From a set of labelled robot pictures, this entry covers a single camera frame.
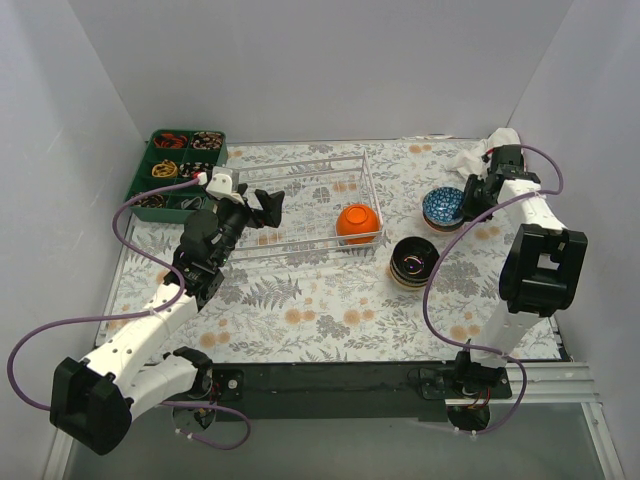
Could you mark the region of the olive tan bowl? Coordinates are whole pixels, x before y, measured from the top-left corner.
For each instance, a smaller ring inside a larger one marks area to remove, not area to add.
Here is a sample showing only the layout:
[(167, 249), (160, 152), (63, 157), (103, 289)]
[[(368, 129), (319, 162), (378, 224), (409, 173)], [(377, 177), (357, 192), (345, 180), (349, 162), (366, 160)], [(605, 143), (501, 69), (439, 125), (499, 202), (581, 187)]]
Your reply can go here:
[(390, 269), (394, 277), (407, 285), (425, 285), (440, 255), (436, 247), (422, 237), (406, 237), (393, 249)]

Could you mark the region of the white red diamond pattern bowl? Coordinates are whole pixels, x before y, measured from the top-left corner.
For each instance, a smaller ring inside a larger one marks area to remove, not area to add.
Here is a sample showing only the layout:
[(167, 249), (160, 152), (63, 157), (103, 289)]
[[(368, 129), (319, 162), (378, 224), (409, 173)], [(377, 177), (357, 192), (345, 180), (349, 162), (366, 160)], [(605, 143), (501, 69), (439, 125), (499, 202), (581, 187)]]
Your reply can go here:
[(441, 225), (464, 223), (460, 207), (464, 199), (462, 190), (438, 187), (425, 195), (422, 201), (423, 218)]

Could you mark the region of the white bowl red wreath pattern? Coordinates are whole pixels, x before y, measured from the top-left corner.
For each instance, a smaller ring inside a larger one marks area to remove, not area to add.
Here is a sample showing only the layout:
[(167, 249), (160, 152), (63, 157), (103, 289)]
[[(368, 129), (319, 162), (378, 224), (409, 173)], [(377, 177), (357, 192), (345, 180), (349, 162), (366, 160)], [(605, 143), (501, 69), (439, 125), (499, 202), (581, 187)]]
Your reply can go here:
[(430, 224), (427, 224), (427, 229), (432, 235), (441, 237), (451, 237), (453, 235), (457, 235), (462, 230), (461, 227), (455, 229), (439, 229), (436, 226)]

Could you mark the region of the white wire dish rack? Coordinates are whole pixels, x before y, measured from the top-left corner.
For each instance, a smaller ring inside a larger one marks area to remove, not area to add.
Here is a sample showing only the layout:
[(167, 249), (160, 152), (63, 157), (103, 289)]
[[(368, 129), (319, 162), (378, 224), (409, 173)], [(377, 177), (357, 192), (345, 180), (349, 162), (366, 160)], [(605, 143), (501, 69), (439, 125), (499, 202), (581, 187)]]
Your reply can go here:
[[(276, 258), (309, 262), (323, 255), (372, 254), (380, 243), (383, 217), (374, 186), (370, 162), (364, 151), (355, 155), (314, 160), (280, 161), (237, 167), (239, 181), (248, 185), (249, 204), (260, 204), (253, 191), (285, 192), (282, 222), (276, 229), (246, 229), (231, 259), (235, 262)], [(336, 233), (336, 221), (351, 204), (371, 207), (380, 220), (380, 230), (370, 243), (351, 245), (349, 236)]]

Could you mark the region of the cream bird pattern bowl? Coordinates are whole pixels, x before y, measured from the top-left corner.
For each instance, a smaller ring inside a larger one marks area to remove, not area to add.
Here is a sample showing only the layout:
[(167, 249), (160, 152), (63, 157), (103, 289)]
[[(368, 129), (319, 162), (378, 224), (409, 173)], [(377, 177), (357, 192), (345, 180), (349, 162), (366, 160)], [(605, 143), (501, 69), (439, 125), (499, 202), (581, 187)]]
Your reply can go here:
[(426, 287), (426, 284), (413, 284), (411, 282), (406, 283), (402, 279), (396, 278), (394, 276), (391, 276), (390, 279), (396, 288), (403, 289), (409, 292), (423, 291)]

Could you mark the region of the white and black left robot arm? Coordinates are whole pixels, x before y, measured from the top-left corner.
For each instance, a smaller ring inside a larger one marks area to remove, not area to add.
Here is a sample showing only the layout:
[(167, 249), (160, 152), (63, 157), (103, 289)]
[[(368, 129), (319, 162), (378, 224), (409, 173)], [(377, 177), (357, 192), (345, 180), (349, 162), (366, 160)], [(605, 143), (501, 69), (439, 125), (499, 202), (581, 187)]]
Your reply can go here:
[(243, 231), (280, 225), (284, 192), (256, 190), (255, 196), (257, 209), (244, 197), (221, 198), (215, 210), (197, 210), (187, 218), (169, 272), (141, 318), (129, 321), (83, 359), (67, 358), (56, 367), (52, 425), (104, 455), (123, 440), (137, 417), (165, 400), (181, 394), (193, 400), (213, 397), (213, 362), (203, 352), (181, 347), (151, 368), (144, 365), (214, 297)]

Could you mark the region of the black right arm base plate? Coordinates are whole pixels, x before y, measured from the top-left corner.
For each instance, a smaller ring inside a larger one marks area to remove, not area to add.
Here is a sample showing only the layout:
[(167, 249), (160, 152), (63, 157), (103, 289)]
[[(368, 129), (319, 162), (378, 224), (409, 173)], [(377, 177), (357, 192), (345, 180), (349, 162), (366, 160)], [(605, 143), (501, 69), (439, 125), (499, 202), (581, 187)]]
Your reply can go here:
[(504, 368), (481, 372), (457, 372), (452, 366), (418, 370), (418, 389), (428, 400), (472, 399), (490, 394), (491, 399), (509, 399), (512, 389)]

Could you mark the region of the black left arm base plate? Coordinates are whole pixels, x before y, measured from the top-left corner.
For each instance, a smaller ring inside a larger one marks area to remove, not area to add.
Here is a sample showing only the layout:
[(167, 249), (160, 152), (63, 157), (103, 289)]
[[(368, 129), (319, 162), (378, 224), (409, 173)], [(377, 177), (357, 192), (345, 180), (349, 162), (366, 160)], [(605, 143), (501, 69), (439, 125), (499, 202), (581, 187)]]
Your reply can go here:
[(170, 390), (169, 401), (208, 401), (220, 403), (242, 398), (244, 371), (237, 368), (214, 366), (206, 373), (199, 372), (188, 389)]

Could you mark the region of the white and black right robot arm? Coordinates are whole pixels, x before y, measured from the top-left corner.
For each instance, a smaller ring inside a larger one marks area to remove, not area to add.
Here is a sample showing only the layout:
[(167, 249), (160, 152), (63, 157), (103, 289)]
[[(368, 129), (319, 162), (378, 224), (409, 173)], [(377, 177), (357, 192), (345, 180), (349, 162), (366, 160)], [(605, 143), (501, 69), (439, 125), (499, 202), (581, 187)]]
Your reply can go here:
[(549, 207), (539, 177), (529, 171), (524, 147), (492, 147), (482, 156), (486, 176), (469, 176), (459, 214), (485, 221), (502, 205), (516, 230), (499, 276), (500, 302), (480, 334), (456, 355), (452, 383), (475, 397), (506, 381), (506, 356), (542, 319), (571, 305), (588, 245)]

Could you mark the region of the black gold pattern bowl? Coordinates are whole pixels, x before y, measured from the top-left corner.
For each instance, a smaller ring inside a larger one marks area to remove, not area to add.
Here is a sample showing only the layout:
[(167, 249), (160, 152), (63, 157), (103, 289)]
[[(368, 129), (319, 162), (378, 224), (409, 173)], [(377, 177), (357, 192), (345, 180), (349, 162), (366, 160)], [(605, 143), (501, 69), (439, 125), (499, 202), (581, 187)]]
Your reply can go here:
[(392, 276), (402, 279), (406, 283), (427, 285), (434, 266), (434, 263), (428, 263), (417, 257), (408, 257), (399, 262), (391, 260), (390, 272)]

